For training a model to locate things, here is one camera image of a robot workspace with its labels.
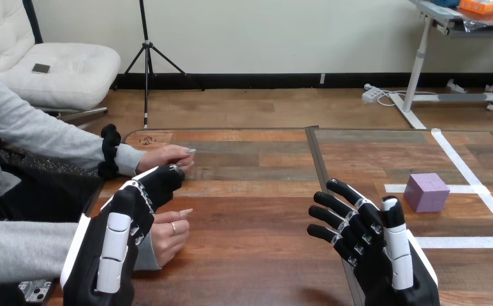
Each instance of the gray sweater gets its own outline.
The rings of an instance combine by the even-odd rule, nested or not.
[[[95,169],[103,160],[99,136],[33,108],[1,82],[0,138],[87,169]],[[115,158],[119,173],[134,176],[143,154],[121,144]],[[0,196],[18,183],[17,177],[0,168]],[[0,283],[60,276],[76,228],[73,223],[0,222]],[[149,236],[140,245],[136,269],[158,268]]]

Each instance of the white wall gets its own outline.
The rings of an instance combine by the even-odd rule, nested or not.
[[[46,42],[112,47],[121,71],[141,47],[136,0],[33,1]],[[145,9],[149,38],[188,73],[409,72],[423,28],[407,0],[145,0]],[[493,40],[431,34],[423,71],[493,72]],[[175,72],[161,59],[154,69]]]

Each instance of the small object on table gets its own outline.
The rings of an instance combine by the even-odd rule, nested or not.
[[[449,197],[449,187],[436,173],[412,174],[404,198],[414,212],[440,212]]]
[[[493,14],[493,0],[461,0],[459,8],[481,15]]]

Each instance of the wooden table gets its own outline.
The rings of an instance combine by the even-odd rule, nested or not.
[[[493,195],[493,133],[442,135]],[[183,188],[158,211],[193,208],[191,236],[162,271],[136,274],[134,305],[353,305],[355,284],[350,291],[341,260],[305,230],[316,223],[307,209],[320,181],[336,177],[374,201],[410,173],[468,185],[430,131],[190,129],[138,131],[125,141],[142,150],[197,149]],[[108,182],[96,207],[123,182]],[[442,305],[493,305],[493,249],[449,249],[445,238],[493,237],[480,195],[450,194],[436,214],[416,214],[405,200],[404,208],[419,241],[439,244],[424,251]],[[58,292],[49,305],[61,303]]]

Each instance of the tripod leg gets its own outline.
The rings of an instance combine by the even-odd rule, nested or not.
[[[148,127],[149,121],[149,54],[151,50],[147,48],[145,52],[145,118],[143,120],[143,128]]]
[[[205,91],[205,89],[199,84],[199,82],[197,82],[197,80],[193,80],[190,75],[186,74],[186,72],[184,72],[177,65],[175,65],[174,62],[172,62],[170,59],[168,59],[167,56],[165,56],[163,53],[161,53],[155,46],[151,46],[151,48],[154,51],[156,51],[156,53],[158,53],[164,60],[166,60],[173,67],[175,67],[176,70],[179,70],[179,72],[182,73],[182,75],[184,75],[186,78],[188,78],[188,80],[190,80],[190,82],[194,83],[198,89],[201,89],[202,91]]]
[[[139,58],[139,55],[141,55],[141,52],[143,52],[143,50],[145,50],[145,46],[142,46],[141,47],[141,50],[139,50],[139,52],[137,52],[137,55],[135,56],[135,58],[133,59],[133,61],[131,62],[131,64],[128,66],[128,69],[126,70],[126,72],[124,73],[125,75],[128,74],[129,70],[133,67],[133,65],[135,64],[135,62]]]
[[[154,72],[152,71],[152,58],[151,58],[151,50],[147,48],[147,53],[149,54],[149,82],[152,84],[152,80],[155,77]]]

